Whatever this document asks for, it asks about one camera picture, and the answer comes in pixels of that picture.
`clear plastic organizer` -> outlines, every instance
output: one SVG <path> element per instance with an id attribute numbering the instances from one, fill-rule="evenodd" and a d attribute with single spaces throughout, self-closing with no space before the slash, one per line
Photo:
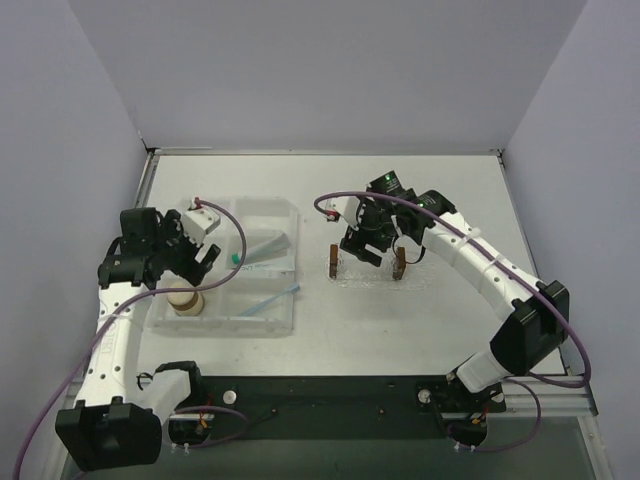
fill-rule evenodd
<path id="1" fill-rule="evenodd" d="M 154 297 L 147 327 L 180 336 L 202 335 L 221 337 L 278 337 L 293 331 L 295 294 L 287 293 L 251 316 L 243 312 L 283 291 L 295 282 L 298 244 L 298 211 L 283 198 L 237 197 L 212 199 L 229 209 L 245 231 L 249 248 L 272 238 L 286 235 L 288 246 L 268 254 L 248 259 L 238 274 L 228 283 L 201 292 L 204 308 L 197 316 L 177 315 L 166 295 Z M 226 276 L 234 267 L 232 256 L 239 254 L 241 242 L 235 226 L 224 216 L 222 223 L 208 235 L 202 252 L 215 243 L 221 253 L 205 277 L 203 285 Z M 158 287 L 168 287 L 177 280 L 165 273 Z"/>

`divided container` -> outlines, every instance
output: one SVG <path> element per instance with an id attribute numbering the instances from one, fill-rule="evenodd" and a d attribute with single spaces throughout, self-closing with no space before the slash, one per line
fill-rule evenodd
<path id="1" fill-rule="evenodd" d="M 248 247 L 258 245 L 284 232 L 288 248 L 254 257 L 238 274 L 221 287 L 201 292 L 204 308 L 198 316 L 175 313 L 166 295 L 154 297 L 147 326 L 178 335 L 278 337 L 293 330 L 293 294 L 286 294 L 256 312 L 241 316 L 249 308 L 277 295 L 295 282 L 298 244 L 298 211 L 286 199 L 236 197 L 213 199 L 228 209 L 240 222 Z M 213 283 L 235 267 L 232 255 L 240 252 L 236 227 L 223 215 L 221 225 L 205 240 L 200 257 L 215 243 L 221 253 L 202 285 Z M 164 274 L 158 287 L 168 287 L 177 280 L 171 272 Z"/>

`gray wall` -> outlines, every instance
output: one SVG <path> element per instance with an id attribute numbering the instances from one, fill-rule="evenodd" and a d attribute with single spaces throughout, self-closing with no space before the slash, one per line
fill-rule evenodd
<path id="1" fill-rule="evenodd" d="M 150 146 L 504 147 L 584 0 L 70 0 Z"/>
<path id="2" fill-rule="evenodd" d="M 64 0 L 0 15 L 0 478 L 96 327 L 96 268 L 145 157 Z M 36 478 L 49 421 L 21 478 Z"/>
<path id="3" fill-rule="evenodd" d="M 571 291 L 620 479 L 639 472 L 639 25 L 637 0 L 589 1 L 506 151 L 538 268 Z"/>

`robotic arm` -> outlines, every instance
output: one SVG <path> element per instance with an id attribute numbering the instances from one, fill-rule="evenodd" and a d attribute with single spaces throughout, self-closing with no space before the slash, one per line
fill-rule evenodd
<path id="1" fill-rule="evenodd" d="M 359 260 L 380 266 L 381 257 L 370 249 L 386 252 L 400 236 L 409 236 L 455 268 L 487 300 L 503 322 L 489 344 L 459 365 L 450 378 L 461 382 L 471 393 L 483 391 L 511 375 L 526 375 L 567 338 L 553 314 L 527 289 L 512 281 L 496 261 L 509 265 L 518 276 L 549 300 L 565 318 L 569 313 L 569 292 L 559 282 L 545 285 L 518 269 L 471 227 L 455 206 L 440 193 L 430 190 L 416 195 L 405 190 L 395 172 L 374 180 L 367 191 L 415 203 L 466 233 L 460 239 L 432 218 L 405 205 L 369 198 L 340 197 L 326 205 L 328 220 L 343 218 L 349 227 L 340 248 Z M 489 251 L 489 261 L 469 243 L 473 238 Z"/>
<path id="2" fill-rule="evenodd" d="M 125 210 L 120 225 L 122 236 L 98 268 L 98 330 L 121 303 L 155 289 L 165 270 L 197 286 L 220 254 L 212 245 L 202 261 L 195 259 L 205 237 L 220 225 L 220 217 L 208 208 L 182 215 L 169 210 L 165 216 L 154 208 Z M 137 388 L 142 327 L 150 305 L 151 297 L 144 298 L 118 315 L 94 349 L 74 408 L 58 412 L 56 432 L 84 471 L 155 462 L 162 424 L 176 406 L 206 401 L 194 362 L 161 365 L 144 391 Z"/>

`white table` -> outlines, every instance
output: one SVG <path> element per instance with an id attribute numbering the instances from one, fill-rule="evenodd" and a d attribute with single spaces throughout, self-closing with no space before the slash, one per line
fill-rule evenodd
<path id="1" fill-rule="evenodd" d="M 325 273 L 329 244 L 345 224 L 313 209 L 317 196 L 363 190 L 394 169 L 405 188 L 436 189 L 485 238 L 532 272 L 495 156 L 190 155 L 159 157 L 148 206 L 176 208 L 193 196 L 281 196 L 300 210 L 294 332 L 279 339 L 178 338 L 146 329 L 140 371 L 195 360 L 205 375 L 444 374 L 484 349 L 500 323 L 477 291 L 438 258 L 425 290 L 342 288 Z M 558 351 L 536 368 L 563 374 Z"/>

